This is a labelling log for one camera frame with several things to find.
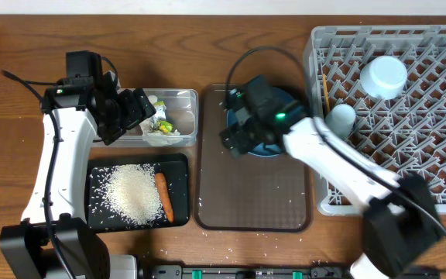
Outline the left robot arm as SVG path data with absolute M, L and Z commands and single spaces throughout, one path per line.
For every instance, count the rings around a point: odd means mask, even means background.
M 85 186 L 91 147 L 155 115 L 141 88 L 121 90 L 118 72 L 88 50 L 66 54 L 67 75 L 37 95 L 44 140 L 33 193 L 21 222 L 5 226 L 0 250 L 17 278 L 136 278 L 137 259 L 111 255 L 87 225 Z

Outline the green and silver wrapper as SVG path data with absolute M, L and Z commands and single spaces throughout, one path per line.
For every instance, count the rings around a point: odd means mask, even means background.
M 166 120 L 166 106 L 164 101 L 158 101 L 153 104 L 156 110 L 155 114 L 149 119 L 148 127 L 151 131 L 158 131 L 163 134 L 171 133 L 173 125 Z

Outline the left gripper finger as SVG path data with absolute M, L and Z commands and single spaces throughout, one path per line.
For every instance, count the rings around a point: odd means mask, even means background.
M 134 92 L 129 89 L 120 92 L 118 100 L 122 105 L 122 125 L 126 130 L 130 130 L 139 124 L 140 108 L 138 100 Z
M 133 97 L 132 126 L 137 126 L 144 120 L 154 116 L 156 114 L 156 109 L 141 88 L 137 88 L 133 91 Z

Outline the white paper napkin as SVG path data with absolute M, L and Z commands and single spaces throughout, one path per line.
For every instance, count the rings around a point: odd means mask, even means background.
M 158 101 L 162 101 L 159 100 L 155 95 L 150 95 L 148 98 L 152 104 Z M 144 120 L 139 124 L 140 129 L 142 131 L 142 136 L 150 146 L 158 146 L 158 147 L 169 146 L 175 143 L 179 143 L 181 141 L 180 132 L 177 129 L 175 129 L 174 126 L 172 132 L 168 134 L 163 134 L 158 131 L 154 132 L 151 131 L 150 128 L 148 127 L 150 118 Z

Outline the orange carrot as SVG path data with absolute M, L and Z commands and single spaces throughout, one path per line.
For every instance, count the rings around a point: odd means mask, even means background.
M 173 207 L 171 204 L 166 177 L 163 173 L 156 173 L 155 174 L 155 182 L 156 182 L 156 188 L 160 197 L 160 201 L 163 206 L 163 210 L 166 214 L 166 218 L 169 222 L 174 221 L 174 213 L 173 213 Z

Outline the white rice pile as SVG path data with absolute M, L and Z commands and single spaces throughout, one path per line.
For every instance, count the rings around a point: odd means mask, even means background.
M 145 226 L 163 217 L 152 164 L 96 167 L 91 172 L 93 215 L 118 217 L 128 226 Z

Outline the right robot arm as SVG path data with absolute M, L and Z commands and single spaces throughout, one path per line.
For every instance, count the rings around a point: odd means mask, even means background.
M 225 87 L 225 109 L 234 124 L 220 133 L 238 157 L 259 144 L 278 145 L 326 177 L 362 213 L 362 255 L 353 278 L 400 276 L 445 234 L 426 181 L 380 167 L 339 139 L 307 103 L 284 98 L 259 75 Z

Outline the light blue bowl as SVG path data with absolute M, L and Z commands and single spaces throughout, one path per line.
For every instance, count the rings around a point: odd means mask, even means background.
M 405 64 L 392 56 L 377 57 L 362 68 L 360 84 L 373 98 L 390 100 L 398 97 L 406 84 Z

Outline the light blue cup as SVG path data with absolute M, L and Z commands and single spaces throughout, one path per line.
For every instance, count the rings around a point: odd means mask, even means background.
M 339 138 L 345 140 L 355 123 L 355 110 L 346 104 L 336 105 L 326 116 L 327 127 Z

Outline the wooden chopstick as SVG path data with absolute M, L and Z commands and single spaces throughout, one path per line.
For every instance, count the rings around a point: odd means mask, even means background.
M 329 104 L 329 92 L 328 92 L 328 82 L 326 74 L 322 74 L 322 82 L 323 82 L 323 92 L 324 92 L 324 106 L 325 106 L 325 114 L 331 111 Z

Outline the dark blue plate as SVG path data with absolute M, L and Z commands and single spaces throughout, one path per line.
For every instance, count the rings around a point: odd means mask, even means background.
M 279 85 L 273 86 L 273 91 L 277 93 L 281 99 L 284 101 L 290 101 L 296 98 L 297 95 L 300 95 L 302 91 L 299 88 Z M 227 111 L 226 115 L 226 124 L 227 127 L 237 123 L 237 119 L 235 117 L 235 113 L 233 111 Z M 260 143 L 254 149 L 250 150 L 248 154 L 252 154 L 256 157 L 276 157 L 282 153 L 282 149 L 279 145 L 265 145 L 264 143 Z

